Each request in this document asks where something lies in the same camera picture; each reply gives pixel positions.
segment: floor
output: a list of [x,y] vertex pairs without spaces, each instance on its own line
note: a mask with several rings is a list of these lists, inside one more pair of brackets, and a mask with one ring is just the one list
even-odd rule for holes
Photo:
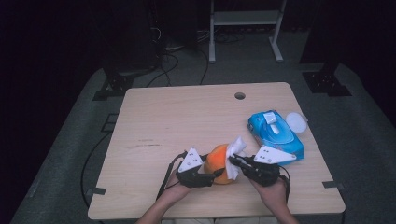
[[[163,57],[158,69],[138,77],[133,88],[288,82],[308,118],[334,181],[343,187],[346,224],[396,223],[396,131],[359,77],[344,65],[335,75],[352,96],[312,93],[302,72],[322,64],[299,64],[308,33],[281,32],[284,57],[277,63],[268,43],[270,34],[245,34],[232,44],[217,44],[217,61],[207,63],[208,44]],[[92,189],[106,155],[122,97],[93,101],[106,80],[102,69],[92,74],[43,162],[12,223],[95,223],[87,216]],[[301,223],[341,223],[342,215],[297,216]],[[102,223],[134,223],[103,220]]]

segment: strap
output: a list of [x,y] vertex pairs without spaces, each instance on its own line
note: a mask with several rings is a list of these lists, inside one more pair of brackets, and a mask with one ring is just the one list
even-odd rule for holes
[[170,176],[171,173],[172,173],[173,166],[174,166],[175,162],[176,162],[177,159],[179,159],[179,158],[185,158],[186,155],[187,155],[187,151],[184,151],[183,153],[178,154],[178,155],[172,160],[172,162],[169,163],[169,165],[168,165],[168,170],[166,171],[165,178],[163,179],[163,183],[161,184],[160,190],[158,191],[158,195],[157,195],[156,201],[160,198],[160,196],[163,194],[163,191],[165,190],[165,186],[166,186],[166,184],[168,183],[168,179],[169,179],[169,176]]
[[289,194],[290,194],[290,189],[291,189],[290,180],[287,177],[285,177],[284,175],[281,175],[280,178],[283,179],[286,183],[286,203],[287,203],[289,200]]

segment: orange object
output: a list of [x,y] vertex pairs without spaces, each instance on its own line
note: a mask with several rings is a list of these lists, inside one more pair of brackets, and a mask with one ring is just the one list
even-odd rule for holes
[[[213,174],[218,169],[225,168],[225,156],[227,152],[228,144],[219,145],[215,147],[209,154],[207,154],[206,161],[204,163],[204,170],[207,174]],[[215,184],[230,184],[233,182],[232,179],[227,177],[227,171],[215,178]]]

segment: human hand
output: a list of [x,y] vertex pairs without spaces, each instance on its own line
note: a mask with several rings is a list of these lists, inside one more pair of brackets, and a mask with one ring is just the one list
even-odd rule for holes
[[169,203],[176,203],[187,196],[187,194],[192,191],[191,188],[188,188],[184,185],[181,185],[176,176],[176,171],[174,170],[172,174],[169,176],[168,183],[164,189],[163,194],[160,199],[163,198]]
[[146,213],[137,220],[136,224],[156,224],[161,221],[165,212],[175,203],[186,197],[192,189],[187,188],[179,183],[176,170],[169,176],[163,194],[158,200],[146,211]]
[[297,219],[291,214],[286,201],[286,183],[278,178],[274,185],[263,187],[256,181],[249,179],[253,187],[259,192],[262,202],[278,219],[279,223],[294,224]]
[[259,192],[262,202],[271,209],[275,206],[286,205],[286,183],[278,178],[275,184],[263,187],[256,181],[249,179],[253,187]]

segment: white shelf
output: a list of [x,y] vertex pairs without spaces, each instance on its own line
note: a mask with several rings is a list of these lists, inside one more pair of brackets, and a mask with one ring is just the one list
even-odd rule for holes
[[276,24],[278,10],[271,11],[217,11],[214,25]]

